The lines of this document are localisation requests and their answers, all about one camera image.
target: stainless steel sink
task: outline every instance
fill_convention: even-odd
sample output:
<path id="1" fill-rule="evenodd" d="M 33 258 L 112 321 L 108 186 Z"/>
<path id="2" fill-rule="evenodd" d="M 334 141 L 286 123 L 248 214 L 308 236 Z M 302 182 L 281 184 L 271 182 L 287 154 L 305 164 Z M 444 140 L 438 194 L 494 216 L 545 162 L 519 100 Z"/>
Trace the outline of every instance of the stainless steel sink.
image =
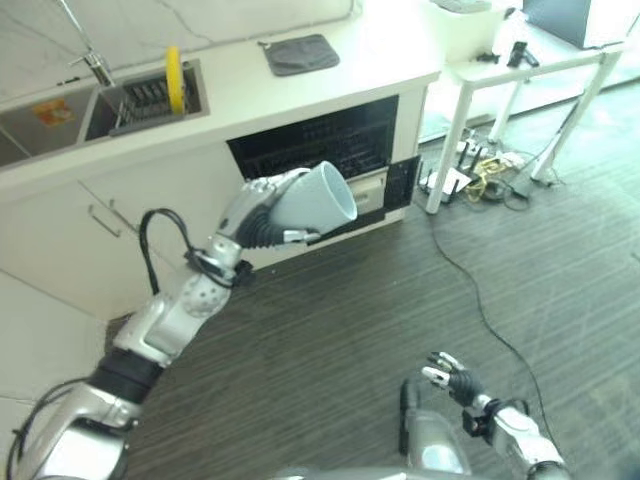
<path id="1" fill-rule="evenodd" d="M 199 64 L 183 64 L 186 114 L 174 115 L 169 108 L 164 70 L 125 79 L 115 87 L 94 92 L 91 112 L 80 131 L 82 141 L 115 137 L 171 123 L 203 112 Z"/>
<path id="2" fill-rule="evenodd" d="M 0 113 L 0 165 L 76 144 L 94 87 Z"/>
<path id="3" fill-rule="evenodd" d="M 0 167 L 208 113 L 199 63 L 183 67 L 186 115 L 169 112 L 164 69 L 0 112 Z M 145 94 L 151 91 L 157 95 Z M 123 115 L 125 107 L 129 115 Z"/>

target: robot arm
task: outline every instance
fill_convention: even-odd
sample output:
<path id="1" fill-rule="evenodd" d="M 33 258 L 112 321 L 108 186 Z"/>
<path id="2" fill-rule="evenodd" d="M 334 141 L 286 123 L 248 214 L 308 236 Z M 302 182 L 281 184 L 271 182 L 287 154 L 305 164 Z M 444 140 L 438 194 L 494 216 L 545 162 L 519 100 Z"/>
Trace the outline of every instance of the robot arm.
<path id="1" fill-rule="evenodd" d="M 296 169 L 244 185 L 208 248 L 188 252 L 191 268 L 176 272 L 173 285 L 128 320 L 88 380 L 65 397 L 20 459 L 15 480 L 111 480 L 124 474 L 128 437 L 145 398 L 200 327 L 226 305 L 247 265 L 242 250 L 309 242 L 325 233 L 269 220 L 278 199 L 308 172 Z"/>
<path id="2" fill-rule="evenodd" d="M 568 480 L 571 477 L 555 445 L 543 437 L 536 422 L 527 414 L 491 398 L 482 383 L 462 363 L 445 352 L 429 358 L 432 366 L 422 374 L 445 389 L 465 410 L 463 428 L 472 437 L 482 437 L 511 465 L 518 478 Z"/>

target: dark carpet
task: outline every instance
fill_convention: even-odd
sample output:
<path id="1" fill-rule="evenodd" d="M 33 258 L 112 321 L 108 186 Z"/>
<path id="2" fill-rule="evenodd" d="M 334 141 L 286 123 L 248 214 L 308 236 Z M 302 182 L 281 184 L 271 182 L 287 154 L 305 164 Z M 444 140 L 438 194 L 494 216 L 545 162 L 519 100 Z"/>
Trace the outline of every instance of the dark carpet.
<path id="1" fill-rule="evenodd" d="M 640 459 L 639 101 L 640 84 L 599 96 L 557 159 L 566 185 L 536 188 L 529 210 L 459 201 L 432 217 L 489 321 L 531 364 L 577 478 Z M 538 152 L 569 108 L 512 120 L 506 143 Z M 414 205 L 403 222 L 260 271 L 162 377 L 129 478 L 399 465 L 398 389 L 432 350 L 458 356 L 495 396 L 527 398 L 542 425 L 526 369 L 483 327 L 432 233 Z M 476 473 L 511 478 L 464 435 L 446 394 L 429 403 Z"/>

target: orange label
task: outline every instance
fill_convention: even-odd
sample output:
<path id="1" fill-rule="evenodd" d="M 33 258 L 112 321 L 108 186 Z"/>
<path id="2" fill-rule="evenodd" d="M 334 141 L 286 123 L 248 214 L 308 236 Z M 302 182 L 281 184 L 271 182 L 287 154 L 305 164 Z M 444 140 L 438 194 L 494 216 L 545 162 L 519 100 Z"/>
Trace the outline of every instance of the orange label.
<path id="1" fill-rule="evenodd" d="M 31 109 L 38 119 L 48 127 L 73 120 L 73 112 L 64 103 L 64 98 L 41 103 Z"/>

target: white countertop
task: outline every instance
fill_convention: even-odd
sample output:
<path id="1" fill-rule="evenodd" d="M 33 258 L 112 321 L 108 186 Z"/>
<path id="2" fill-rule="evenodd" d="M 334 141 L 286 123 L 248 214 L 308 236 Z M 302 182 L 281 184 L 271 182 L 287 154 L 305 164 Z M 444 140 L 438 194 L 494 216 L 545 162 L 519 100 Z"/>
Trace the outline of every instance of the white countertop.
<path id="1" fill-rule="evenodd" d="M 209 115 L 15 163 L 0 170 L 0 202 L 143 162 L 155 152 L 178 153 L 185 145 L 223 141 L 425 86 L 441 70 L 416 0 L 367 0 L 358 17 L 265 41 L 315 33 L 338 53 L 338 66 L 276 77 L 255 41 L 184 55 L 200 61 Z M 157 62 L 116 76 L 162 66 Z"/>

